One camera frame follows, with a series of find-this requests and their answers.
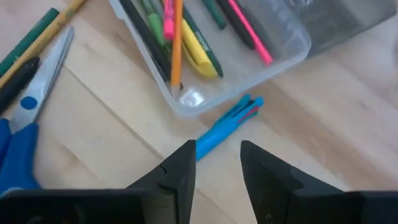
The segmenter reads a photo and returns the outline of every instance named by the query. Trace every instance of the yellow colored pencil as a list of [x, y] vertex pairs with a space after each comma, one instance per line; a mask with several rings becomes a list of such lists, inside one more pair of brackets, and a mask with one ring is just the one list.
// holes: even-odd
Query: yellow colored pencil
[[70, 20], [72, 15], [86, 0], [74, 0], [62, 11], [54, 21], [43, 31], [43, 33], [30, 45], [28, 49], [18, 58], [9, 70], [0, 78], [0, 88], [13, 76], [18, 68], [28, 59], [38, 56], [52, 37]]
[[182, 47], [182, 6], [183, 0], [175, 0], [175, 32], [172, 53], [171, 91], [175, 96], [180, 91], [181, 47]]

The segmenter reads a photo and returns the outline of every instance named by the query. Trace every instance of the green marker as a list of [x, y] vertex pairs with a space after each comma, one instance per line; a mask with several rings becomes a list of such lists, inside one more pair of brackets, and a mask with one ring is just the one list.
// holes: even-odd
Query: green marker
[[216, 21], [218, 28], [221, 30], [226, 27], [226, 22], [223, 17], [223, 14], [220, 12], [220, 10], [217, 8], [216, 3], [214, 0], [201, 0], [204, 5], [206, 6], [207, 10], [210, 12], [211, 17]]
[[188, 23], [188, 25], [191, 27], [191, 30], [195, 34], [195, 37], [197, 37], [201, 47], [203, 48], [203, 50], [205, 50], [207, 57], [209, 57], [211, 63], [214, 66], [214, 69], [217, 71], [217, 74], [221, 78], [223, 78], [224, 77], [223, 69], [221, 68], [220, 63], [218, 62], [216, 55], [211, 50], [210, 46], [207, 44], [207, 41], [205, 40], [204, 36], [200, 32], [199, 27], [197, 26], [197, 24], [195, 23], [191, 14], [189, 13], [188, 9], [185, 6], [183, 7], [183, 16], [184, 16], [184, 19], [186, 20], [186, 22]]
[[141, 0], [141, 4], [144, 8], [145, 13], [147, 14], [147, 19], [149, 22], [150, 29], [152, 33], [155, 35], [157, 42], [162, 46], [168, 44], [168, 41], [164, 38], [163, 35], [163, 22], [162, 18], [158, 13], [156, 13], [152, 4], [148, 0]]
[[0, 77], [2, 77], [14, 64], [14, 62], [29, 48], [50, 23], [59, 15], [59, 12], [51, 8], [41, 20], [26, 34], [6, 58], [0, 63]]

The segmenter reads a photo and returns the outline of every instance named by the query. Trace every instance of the scissor blade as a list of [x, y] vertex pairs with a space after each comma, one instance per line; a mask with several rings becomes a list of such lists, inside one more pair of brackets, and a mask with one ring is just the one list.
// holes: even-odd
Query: scissor blade
[[72, 42], [74, 28], [66, 30], [51, 49], [49, 56], [43, 61], [35, 77], [29, 83], [25, 93], [19, 100], [14, 117], [10, 120], [13, 133], [34, 122], [57, 79], [63, 61]]

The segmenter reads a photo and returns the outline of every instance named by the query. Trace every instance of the yellow highlighter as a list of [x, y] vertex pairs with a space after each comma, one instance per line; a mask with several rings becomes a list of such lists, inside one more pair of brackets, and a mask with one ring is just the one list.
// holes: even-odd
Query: yellow highlighter
[[183, 51], [192, 67], [207, 78], [218, 77], [216, 69], [185, 19], [182, 19], [182, 40]]

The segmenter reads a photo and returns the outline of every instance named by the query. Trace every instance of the wooden table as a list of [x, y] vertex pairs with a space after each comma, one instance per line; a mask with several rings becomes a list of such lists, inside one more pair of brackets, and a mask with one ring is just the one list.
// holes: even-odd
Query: wooden table
[[[0, 58], [67, 2], [0, 0]], [[44, 188], [126, 187], [237, 100], [179, 118], [108, 1], [88, 1], [71, 24], [75, 39], [39, 119], [34, 174]], [[265, 107], [197, 165], [192, 223], [256, 222], [243, 139], [344, 190], [398, 188], [397, 27], [395, 16], [253, 88]]]

